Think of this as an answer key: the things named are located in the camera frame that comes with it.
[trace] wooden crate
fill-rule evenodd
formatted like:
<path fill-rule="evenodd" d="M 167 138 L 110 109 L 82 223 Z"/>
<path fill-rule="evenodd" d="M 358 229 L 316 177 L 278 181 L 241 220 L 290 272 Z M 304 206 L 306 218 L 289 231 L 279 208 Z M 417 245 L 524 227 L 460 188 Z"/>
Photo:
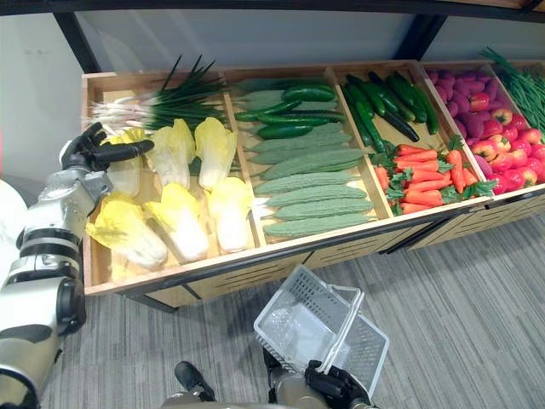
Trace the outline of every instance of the wooden crate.
<path fill-rule="evenodd" d="M 410 74 L 411 79 L 417 84 L 427 86 L 422 69 L 416 63 L 408 61 L 381 61 L 339 66 L 284 67 L 261 70 L 229 70 L 210 75 L 222 75 L 229 84 L 243 78 L 308 76 L 324 78 L 336 92 L 339 101 L 337 109 L 347 116 L 344 131 L 353 136 L 350 142 L 351 146 L 364 149 L 338 82 L 338 79 L 343 76 L 343 70 L 360 70 L 363 66 L 382 73 L 385 72 L 384 70 L 404 70 L 404 72 Z M 89 116 L 91 102 L 111 101 L 121 96 L 149 92 L 157 89 L 165 76 L 166 73 L 84 75 L 83 117 Z M 181 79 L 183 79 L 183 74 L 175 76 L 175 80 Z M 425 92 L 433 97 L 430 89 L 425 89 Z M 234 113 L 238 110 L 238 107 L 233 104 L 233 99 L 237 97 L 236 93 L 225 93 L 221 98 L 228 125 L 232 130 L 238 132 L 237 162 L 240 170 L 233 172 L 233 175 L 241 177 L 248 186 L 254 187 L 261 181 L 252 175 L 262 171 L 262 167 L 259 168 L 247 160 L 250 153 L 246 152 L 244 147 L 247 144 L 256 143 L 256 141 L 255 137 L 242 129 L 239 123 L 235 121 Z M 438 109 L 436 101 L 433 101 L 433 104 Z M 439 109 L 438 111 L 441 126 L 440 138 L 424 133 L 421 146 L 443 147 L 445 145 L 446 138 L 450 134 L 450 124 L 444 114 Z M 378 126 L 381 131 L 387 134 L 389 140 L 394 143 L 401 141 L 402 136 L 396 135 L 397 131 L 389 130 L 387 124 L 380 124 L 380 119 L 377 119 L 377 121 L 379 121 Z M 426 226 L 430 221 L 430 217 L 437 219 L 442 213 L 452 214 L 452 212 L 464 211 L 487 201 L 487 198 L 471 199 L 460 204 L 449 204 L 438 209 L 394 217 L 367 156 L 364 157 L 361 165 L 353 170 L 353 175 L 356 180 L 352 184 L 364 189 L 375 205 L 375 209 L 371 212 L 377 218 L 374 222 L 299 239 L 273 239 L 263 233 L 263 225 L 270 221 L 262 220 L 266 210 L 264 210 L 262 202 L 255 200 L 248 218 L 249 243 L 246 250 L 232 254 L 223 253 L 217 245 L 213 225 L 205 218 L 211 243 L 208 257 L 197 262 L 184 262 L 175 254 L 173 246 L 169 246 L 168 261 L 156 271 L 135 266 L 89 237 L 85 237 L 83 239 L 85 291 L 89 295 L 106 292 L 125 294 L 130 292 L 134 294 L 135 291 L 142 291 L 141 294 L 146 294 L 154 300 L 170 307 L 177 307 L 196 302 L 199 299 L 215 297 L 251 285 L 283 278 L 290 272 L 293 265 L 303 262 L 307 258 L 312 266 L 319 267 L 337 262 L 343 257 L 354 258 L 373 251 L 384 250 Z M 146 181 L 146 187 L 142 188 L 142 192 L 137 199 L 139 201 L 158 199 L 160 186 L 157 178 L 149 171 L 143 172 L 143 178 Z M 199 191 L 198 187 L 196 189 L 197 191 L 194 191 L 194 193 L 201 196 L 202 192 Z M 160 228 L 154 226 L 152 228 L 161 233 Z M 347 245 L 336 245 L 337 240 L 343 243 L 347 242 L 346 237 L 354 240 L 348 247 Z M 177 280 L 182 280 L 183 284 L 179 284 Z M 164 285 L 165 281 L 172 283 L 172 285 Z"/>
<path fill-rule="evenodd" d="M 516 106 L 516 104 L 514 103 L 513 99 L 509 95 L 508 91 L 505 89 L 505 86 L 503 85 L 502 81 L 500 81 L 500 79 L 497 77 L 496 73 L 492 69 L 492 66 L 490 64 L 488 64 L 487 62 L 484 62 L 484 61 L 481 61 L 481 60 L 475 60 L 475 61 L 446 61 L 446 62 L 425 62 L 422 65 L 423 65 L 423 67 L 425 69 L 433 69 L 433 70 L 439 70 L 441 68 L 446 68 L 446 69 L 452 70 L 453 72 L 464 72 L 464 71 L 467 71 L 467 70 L 478 70 L 478 71 L 485 72 L 485 73 L 491 75 L 499 83 L 498 92 L 502 92 L 508 98 L 509 108 L 513 112 L 522 113 L 519 110 L 519 108 Z M 432 92 L 434 92 L 434 94 L 436 94 L 436 96 L 438 97 L 439 104 L 442 105 L 443 107 L 445 107 L 445 104 L 443 104 L 443 102 L 440 100 L 439 95 L 437 94 L 437 91 L 435 91 L 435 87 L 433 87 L 432 82 L 429 79 L 429 76 L 426 73 L 424 73 L 424 75 L 426 76 L 426 81 L 428 81 L 430 89 L 432 89 Z M 448 111 L 446 111 L 446 113 L 447 113 L 448 118 L 452 119 L 452 117 L 450 116 Z M 457 128 L 456 124 L 453 124 L 453 126 L 455 127 L 454 129 L 459 132 L 459 129 Z M 477 168 L 478 168 L 477 171 L 479 172 L 479 178 L 481 180 L 484 180 L 485 176 L 482 174 L 482 172 L 480 171 L 478 166 L 477 166 Z M 503 202 L 506 199 L 511 199 L 511 198 L 514 198 L 514 197 L 517 197 L 517 196 L 523 196 L 523 195 L 527 195 L 529 193 L 530 194 L 532 194 L 532 193 L 535 194 L 536 192 L 542 191 L 543 189 L 545 189 L 545 183 L 535 185 L 535 186 L 525 187 L 525 188 L 516 190 L 514 192 L 496 194 L 496 195 L 493 196 L 492 200 L 495 201 L 495 202 Z"/>

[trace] wooden panel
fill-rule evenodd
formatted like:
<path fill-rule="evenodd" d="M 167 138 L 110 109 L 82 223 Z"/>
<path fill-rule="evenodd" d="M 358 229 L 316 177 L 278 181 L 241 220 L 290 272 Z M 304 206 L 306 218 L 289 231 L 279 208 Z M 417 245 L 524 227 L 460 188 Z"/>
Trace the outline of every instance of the wooden panel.
<path fill-rule="evenodd" d="M 427 245 L 436 245 L 447 240 L 458 239 L 507 222 L 512 222 L 519 209 L 525 205 L 524 202 L 525 200 L 521 200 L 489 210 L 482 209 L 473 213 L 460 215 L 415 245 L 412 245 L 409 250 L 420 249 Z"/>
<path fill-rule="evenodd" d="M 414 233 L 424 226 L 425 225 L 421 225 L 413 228 L 377 234 L 375 236 L 366 237 L 365 239 L 354 240 L 341 245 L 333 245 L 331 247 L 316 250 L 305 262 L 305 265 L 309 268 L 320 268 L 329 266 L 330 264 L 366 256 L 380 250 L 385 250 L 401 241 L 401 239 L 409 237 L 411 232 Z"/>
<path fill-rule="evenodd" d="M 172 308 L 178 308 L 182 305 L 193 304 L 198 301 L 191 292 L 186 290 L 181 285 L 170 287 L 164 290 L 150 292 L 146 294 L 148 297 L 154 298 L 157 301 L 167 304 Z"/>
<path fill-rule="evenodd" d="M 243 288 L 265 284 L 270 281 L 287 277 L 291 274 L 293 268 L 297 264 L 301 264 L 307 259 L 309 254 L 310 253 L 297 254 L 273 262 L 265 262 L 231 273 L 222 274 L 217 277 L 200 279 L 199 281 L 189 283 L 188 286 L 203 299 L 217 297 L 222 294 L 235 292 L 242 290 Z"/>
<path fill-rule="evenodd" d="M 478 4 L 483 6 L 505 7 L 508 9 L 522 9 L 526 0 L 443 0 L 447 2 Z"/>

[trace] shopping basket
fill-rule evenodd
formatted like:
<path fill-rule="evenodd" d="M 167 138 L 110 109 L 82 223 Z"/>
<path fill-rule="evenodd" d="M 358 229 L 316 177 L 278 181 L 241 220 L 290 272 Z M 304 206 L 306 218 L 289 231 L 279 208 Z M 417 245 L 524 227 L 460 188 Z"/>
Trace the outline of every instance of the shopping basket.
<path fill-rule="evenodd" d="M 339 291 L 355 296 L 347 302 Z M 363 297 L 360 289 L 327 285 L 299 265 L 255 320 L 257 340 L 284 368 L 304 373 L 309 360 L 319 360 L 320 372 L 348 371 L 371 397 L 389 340 L 358 314 Z"/>

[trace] cucumber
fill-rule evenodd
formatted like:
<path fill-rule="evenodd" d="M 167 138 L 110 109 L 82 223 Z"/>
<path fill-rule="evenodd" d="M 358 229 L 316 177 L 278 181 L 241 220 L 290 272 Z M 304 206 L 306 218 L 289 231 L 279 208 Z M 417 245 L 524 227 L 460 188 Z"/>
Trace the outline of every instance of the cucumber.
<path fill-rule="evenodd" d="M 296 175 L 299 173 L 323 172 L 324 167 L 341 165 L 356 161 L 359 163 L 364 153 L 359 149 L 336 149 L 322 153 L 309 153 L 298 158 L 292 158 L 274 164 L 262 174 L 263 179 L 278 179 L 284 176 Z"/>
<path fill-rule="evenodd" d="M 333 149 L 348 149 L 344 145 L 334 143 L 331 145 L 323 145 L 320 147 L 302 147 L 300 149 L 280 149 L 277 151 L 267 151 L 249 158 L 250 162 L 255 164 L 278 164 L 286 159 L 296 158 L 307 153 L 318 153 Z"/>
<path fill-rule="evenodd" d="M 313 173 L 313 172 L 339 172 L 341 170 L 351 169 L 355 166 L 358 166 L 361 162 L 361 159 L 349 160 L 347 162 L 342 162 L 339 164 L 324 164 L 314 168 L 311 171 L 304 171 L 302 173 Z"/>
<path fill-rule="evenodd" d="M 384 112 L 386 111 L 384 102 L 376 92 L 376 88 L 373 83 L 366 83 L 363 79 L 355 77 L 352 74 L 347 75 L 347 80 L 350 84 L 354 84 L 362 90 L 362 92 L 369 98 L 376 113 L 378 113 L 380 116 L 384 115 Z"/>
<path fill-rule="evenodd" d="M 344 185 L 354 179 L 354 176 L 346 172 L 315 172 L 302 175 L 292 175 L 264 181 L 255 187 L 255 194 L 271 195 L 275 193 L 291 192 L 303 189 L 304 187 L 315 187 L 323 185 Z"/>
<path fill-rule="evenodd" d="M 364 199 L 366 196 L 367 193 L 356 187 L 324 185 L 304 187 L 303 189 L 276 195 L 265 202 L 265 205 L 269 207 L 284 207 L 329 199 Z"/>
<path fill-rule="evenodd" d="M 427 113 L 426 113 L 426 108 L 424 107 L 424 105 L 421 103 L 420 101 L 420 98 L 417 98 L 415 96 L 415 91 L 412 89 L 411 90 L 411 93 L 413 94 L 413 104 L 412 104 L 412 112 L 415 113 L 415 122 L 419 123 L 419 124 L 425 124 L 427 122 Z"/>
<path fill-rule="evenodd" d="M 317 117 L 317 118 L 327 118 L 330 122 L 343 122 L 346 117 L 341 112 L 337 111 L 328 111 L 325 109 L 314 109 L 314 110 L 300 110 L 294 109 L 293 111 L 283 113 L 284 117 L 297 117 L 297 115 L 302 115 L 305 117 Z"/>
<path fill-rule="evenodd" d="M 365 96 L 362 90 L 354 84 L 347 84 L 347 91 L 348 94 L 350 94 L 350 96 L 352 97 L 354 105 L 358 105 L 358 103 L 361 105 L 361 114 L 365 114 L 367 118 L 373 119 L 373 117 L 375 116 L 373 106 L 371 105 L 369 98 Z"/>
<path fill-rule="evenodd" d="M 396 78 L 394 75 L 388 75 L 386 77 L 386 84 L 388 84 L 390 89 L 402 102 L 407 104 L 409 107 L 413 106 L 415 100 L 412 91 L 407 89 L 407 86 L 400 82 L 398 78 Z"/>
<path fill-rule="evenodd" d="M 266 234 L 279 237 L 301 237 L 311 234 L 318 234 L 336 230 L 337 228 L 348 228 L 368 222 L 371 217 L 361 213 L 354 213 L 342 216 L 317 217 L 291 222 L 274 223 L 265 226 Z"/>
<path fill-rule="evenodd" d="M 335 99 L 335 92 L 328 85 L 296 85 L 284 91 L 282 99 L 284 101 L 332 101 Z"/>
<path fill-rule="evenodd" d="M 373 204 L 365 199 L 327 199 L 319 202 L 290 204 L 282 207 L 274 216 L 283 220 L 301 220 L 312 217 L 340 216 L 369 212 Z"/>
<path fill-rule="evenodd" d="M 313 130 L 311 125 L 304 124 L 277 124 L 268 125 L 257 131 L 263 139 L 285 139 L 303 136 Z"/>
<path fill-rule="evenodd" d="M 247 111 L 247 112 L 237 112 L 235 113 L 235 118 L 238 121 L 246 121 L 246 122 L 255 121 L 257 120 L 258 115 L 289 111 L 290 109 L 293 109 L 300 104 L 301 104 L 301 101 L 283 101 L 269 108 L 256 109 L 254 111 Z"/>
<path fill-rule="evenodd" d="M 413 130 L 399 115 L 386 112 L 384 119 L 396 130 L 407 136 L 411 141 L 418 142 L 420 140 L 420 137 L 416 134 L 415 130 Z"/>
<path fill-rule="evenodd" d="M 419 100 L 419 102 L 421 102 L 421 104 L 424 106 L 424 109 L 426 110 L 426 114 L 427 114 L 427 121 L 426 121 L 427 131 L 430 133 L 430 135 L 437 134 L 437 131 L 439 129 L 439 123 L 438 123 L 438 120 L 437 120 L 437 115 L 435 114 L 435 111 L 433 110 L 432 104 L 430 103 L 427 96 L 418 87 L 415 86 L 413 88 L 413 92 L 415 94 L 415 98 L 417 98 Z"/>
<path fill-rule="evenodd" d="M 257 119 L 262 121 L 264 124 L 269 125 L 311 125 L 319 126 L 328 124 L 330 121 L 327 118 L 311 117 L 307 115 L 295 115 L 290 117 L 285 117 L 282 115 L 272 115 L 272 114 L 262 114 L 257 115 Z"/>
<path fill-rule="evenodd" d="M 369 132 L 371 140 L 373 141 L 373 147 L 375 148 L 375 151 L 377 153 L 386 152 L 386 148 L 384 147 L 384 141 L 382 140 L 381 134 L 378 133 L 375 124 L 373 124 L 373 121 L 361 114 L 360 118 L 362 120 L 362 123 L 364 124 L 364 127 Z"/>
<path fill-rule="evenodd" d="M 336 132 L 342 131 L 342 124 L 340 122 L 334 122 L 331 124 L 320 125 L 315 127 L 311 134 L 313 135 L 322 135 L 322 134 L 335 134 Z"/>
<path fill-rule="evenodd" d="M 354 123 L 356 124 L 356 128 L 358 128 L 359 137 L 361 138 L 361 141 L 364 143 L 366 147 L 371 147 L 372 140 L 371 140 L 371 136 L 369 135 L 369 131 L 365 128 L 364 123 L 359 117 L 359 113 L 354 106 L 354 100 L 352 96 L 348 93 L 346 85 L 342 87 L 341 90 L 342 90 L 342 94 L 344 95 L 344 98 L 347 100 L 348 109 L 350 110 L 350 113 L 352 114 L 352 118 L 354 120 Z"/>
<path fill-rule="evenodd" d="M 387 98 L 396 105 L 398 108 L 398 113 L 405 121 L 414 121 L 415 114 L 388 88 L 388 85 L 382 81 L 375 72 L 369 72 L 369 78 L 373 83 L 382 89 L 384 95 L 387 95 Z"/>
<path fill-rule="evenodd" d="M 263 153 L 268 151 L 277 151 L 279 149 L 313 148 L 321 147 L 323 145 L 331 145 L 334 143 L 341 144 L 352 139 L 350 135 L 343 134 L 342 132 L 328 132 L 323 134 L 314 134 L 313 132 L 314 130 L 304 136 L 298 136 L 296 138 L 263 141 L 249 148 L 248 150 Z"/>

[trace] black shelf bar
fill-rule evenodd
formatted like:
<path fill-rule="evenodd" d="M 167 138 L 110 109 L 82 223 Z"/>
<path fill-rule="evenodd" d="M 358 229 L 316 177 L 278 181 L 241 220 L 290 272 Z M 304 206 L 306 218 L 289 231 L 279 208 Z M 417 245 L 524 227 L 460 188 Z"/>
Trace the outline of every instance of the black shelf bar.
<path fill-rule="evenodd" d="M 122 9 L 268 9 L 457 15 L 545 23 L 545 13 L 439 0 L 0 0 L 0 15 Z"/>
<path fill-rule="evenodd" d="M 53 16 L 57 20 L 57 24 L 83 72 L 86 74 L 100 72 L 99 64 L 89 47 L 87 38 L 83 35 L 82 27 L 79 25 L 76 15 L 74 13 L 53 13 Z"/>
<path fill-rule="evenodd" d="M 541 3 L 543 3 L 543 0 L 530 0 L 521 10 L 521 14 L 528 14 L 533 9 L 535 9 L 537 6 L 539 6 Z"/>
<path fill-rule="evenodd" d="M 446 18 L 446 15 L 416 15 L 393 58 L 420 61 L 441 30 Z"/>

